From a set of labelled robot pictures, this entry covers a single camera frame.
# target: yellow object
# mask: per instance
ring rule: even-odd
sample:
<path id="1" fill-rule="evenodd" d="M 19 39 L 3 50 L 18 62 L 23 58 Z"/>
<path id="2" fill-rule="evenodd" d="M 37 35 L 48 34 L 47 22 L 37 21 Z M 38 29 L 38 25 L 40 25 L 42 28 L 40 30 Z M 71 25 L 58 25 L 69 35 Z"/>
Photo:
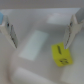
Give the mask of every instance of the yellow object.
<path id="1" fill-rule="evenodd" d="M 63 43 L 52 45 L 51 48 L 53 59 L 57 66 L 61 67 L 73 63 L 69 49 L 64 49 Z"/>

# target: yellow tag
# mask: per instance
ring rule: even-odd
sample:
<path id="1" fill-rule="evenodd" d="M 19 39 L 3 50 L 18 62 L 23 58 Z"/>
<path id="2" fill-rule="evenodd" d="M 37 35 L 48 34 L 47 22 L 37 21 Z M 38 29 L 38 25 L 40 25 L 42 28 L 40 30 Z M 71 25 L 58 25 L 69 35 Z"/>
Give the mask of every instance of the yellow tag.
<path id="1" fill-rule="evenodd" d="M 73 63 L 69 49 L 64 49 L 63 43 L 52 45 L 51 48 L 53 59 L 57 66 L 61 67 Z"/>

